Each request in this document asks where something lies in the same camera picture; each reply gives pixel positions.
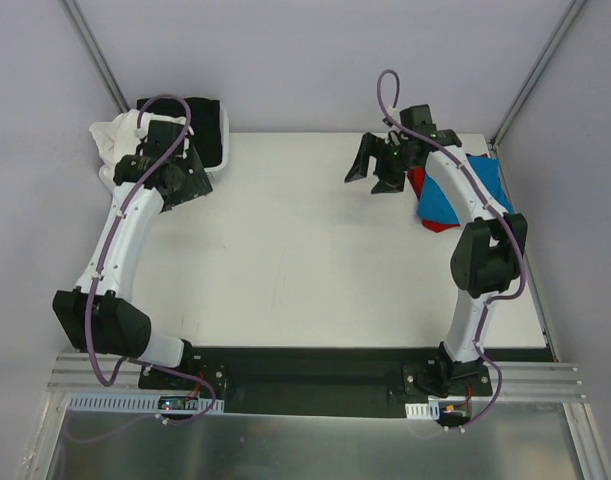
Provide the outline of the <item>red t shirt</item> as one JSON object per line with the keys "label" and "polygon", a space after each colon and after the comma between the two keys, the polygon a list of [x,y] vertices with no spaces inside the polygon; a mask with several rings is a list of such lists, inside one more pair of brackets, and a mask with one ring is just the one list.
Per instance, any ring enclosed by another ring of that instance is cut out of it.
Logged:
{"label": "red t shirt", "polygon": [[[492,193],[498,180],[498,161],[487,156],[467,155],[474,172]],[[421,169],[407,174],[412,190],[417,197],[417,217],[421,224],[435,233],[460,226],[458,218],[438,184]]]}

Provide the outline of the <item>blue t shirt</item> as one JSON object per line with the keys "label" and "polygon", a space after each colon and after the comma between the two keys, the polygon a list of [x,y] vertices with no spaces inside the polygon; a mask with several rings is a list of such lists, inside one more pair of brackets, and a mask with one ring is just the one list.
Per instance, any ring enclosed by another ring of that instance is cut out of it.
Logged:
{"label": "blue t shirt", "polygon": [[446,228],[464,226],[475,217],[492,219],[484,210],[488,203],[501,213],[514,212],[499,177],[499,163],[487,157],[466,157],[452,152],[462,164],[457,167],[441,152],[432,153],[423,174],[412,174],[418,197],[417,216],[425,223]]}

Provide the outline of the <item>white plastic basket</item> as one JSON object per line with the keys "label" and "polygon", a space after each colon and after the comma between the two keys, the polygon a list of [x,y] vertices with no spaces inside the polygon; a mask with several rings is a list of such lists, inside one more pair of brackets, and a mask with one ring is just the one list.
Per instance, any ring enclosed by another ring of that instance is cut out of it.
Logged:
{"label": "white plastic basket", "polygon": [[209,179],[218,183],[223,177],[229,162],[230,153],[230,120],[226,107],[219,100],[210,100],[205,104],[206,120],[202,120],[201,157]]}

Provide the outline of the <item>white t shirt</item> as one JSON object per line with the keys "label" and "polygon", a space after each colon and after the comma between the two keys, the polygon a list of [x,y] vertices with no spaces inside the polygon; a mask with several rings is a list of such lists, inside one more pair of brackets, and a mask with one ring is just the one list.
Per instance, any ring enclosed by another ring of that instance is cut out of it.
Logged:
{"label": "white t shirt", "polygon": [[147,132],[151,114],[144,113],[141,127],[137,126],[139,111],[129,110],[109,122],[94,122],[89,131],[103,165],[99,169],[101,182],[112,192],[115,188],[114,170],[125,155],[133,155]]}

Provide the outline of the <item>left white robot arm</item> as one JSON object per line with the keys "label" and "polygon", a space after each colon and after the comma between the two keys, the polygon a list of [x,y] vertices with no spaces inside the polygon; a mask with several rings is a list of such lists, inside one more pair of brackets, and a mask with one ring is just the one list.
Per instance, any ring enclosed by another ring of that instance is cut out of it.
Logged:
{"label": "left white robot arm", "polygon": [[135,307],[133,285],[144,242],[156,218],[212,192],[213,187],[182,118],[143,124],[143,138],[114,170],[112,201],[95,251],[70,291],[55,293],[52,308],[76,350],[94,350],[161,365],[177,389],[190,386],[197,366],[185,342],[155,331]]}

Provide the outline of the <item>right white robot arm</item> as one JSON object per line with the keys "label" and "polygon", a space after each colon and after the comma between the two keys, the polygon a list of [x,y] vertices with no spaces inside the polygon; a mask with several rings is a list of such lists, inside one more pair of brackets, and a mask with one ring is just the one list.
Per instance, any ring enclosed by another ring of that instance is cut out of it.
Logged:
{"label": "right white robot arm", "polygon": [[408,172],[420,170],[440,187],[462,228],[450,260],[458,289],[453,320],[433,362],[414,375],[417,389],[445,398],[484,374],[484,338],[495,305],[510,299],[513,280],[524,278],[528,224],[493,197],[459,136],[437,129],[428,106],[409,107],[399,121],[385,122],[385,137],[362,135],[346,182],[374,173],[373,193],[398,193]]}

